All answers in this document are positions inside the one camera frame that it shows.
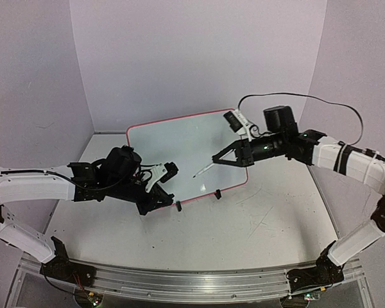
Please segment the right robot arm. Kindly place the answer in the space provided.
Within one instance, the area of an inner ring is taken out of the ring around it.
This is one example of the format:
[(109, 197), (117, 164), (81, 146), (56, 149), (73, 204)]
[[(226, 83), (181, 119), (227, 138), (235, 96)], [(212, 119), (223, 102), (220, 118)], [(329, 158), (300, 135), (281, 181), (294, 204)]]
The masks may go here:
[(342, 282), (345, 263), (385, 236), (385, 156), (316, 130), (299, 132), (289, 106), (264, 110), (267, 132), (260, 137), (252, 136), (252, 126), (240, 110), (229, 111), (223, 117), (241, 139), (215, 154), (214, 164), (249, 167), (261, 160), (284, 156), (352, 178), (381, 195), (369, 220), (330, 243), (314, 266), (291, 269), (286, 274), (290, 295)]

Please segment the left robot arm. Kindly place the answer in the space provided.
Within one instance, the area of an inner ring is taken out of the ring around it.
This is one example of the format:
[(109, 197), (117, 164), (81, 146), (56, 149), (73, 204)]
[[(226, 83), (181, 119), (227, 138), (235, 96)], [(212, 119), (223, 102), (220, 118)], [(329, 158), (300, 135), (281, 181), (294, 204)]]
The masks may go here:
[(34, 200), (101, 202), (110, 197), (134, 203), (145, 216), (173, 204), (173, 194), (161, 184), (177, 173), (174, 162), (142, 164), (141, 156), (129, 146), (115, 147), (107, 157), (91, 163), (71, 162), (47, 169), (0, 167), (0, 240), (38, 260), (43, 276), (70, 282), (82, 279), (90, 285), (94, 267), (71, 261), (61, 240), (18, 222), (5, 205)]

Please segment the white marker pen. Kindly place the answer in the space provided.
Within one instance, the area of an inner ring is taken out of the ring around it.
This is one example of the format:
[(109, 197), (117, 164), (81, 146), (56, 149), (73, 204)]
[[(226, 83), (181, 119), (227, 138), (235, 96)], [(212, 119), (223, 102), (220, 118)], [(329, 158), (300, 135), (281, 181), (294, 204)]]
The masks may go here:
[(193, 178), (196, 178), (197, 176), (202, 175), (203, 173), (207, 172), (209, 169), (211, 169), (214, 166), (214, 163), (210, 163), (209, 165), (203, 167), (201, 170), (199, 170)]

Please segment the pink framed whiteboard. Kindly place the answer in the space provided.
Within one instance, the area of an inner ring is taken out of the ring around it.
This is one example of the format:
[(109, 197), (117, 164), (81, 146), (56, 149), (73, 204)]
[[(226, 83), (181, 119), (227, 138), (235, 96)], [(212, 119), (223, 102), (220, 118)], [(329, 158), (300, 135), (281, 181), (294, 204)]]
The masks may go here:
[(162, 184), (174, 201), (181, 203), (213, 196), (244, 185), (248, 181), (245, 168), (214, 164), (207, 172), (193, 176), (212, 163), (212, 156), (226, 148), (239, 136), (223, 117), (226, 110), (175, 117), (131, 126), (126, 131), (128, 145), (142, 158), (143, 165), (174, 162), (179, 171)]

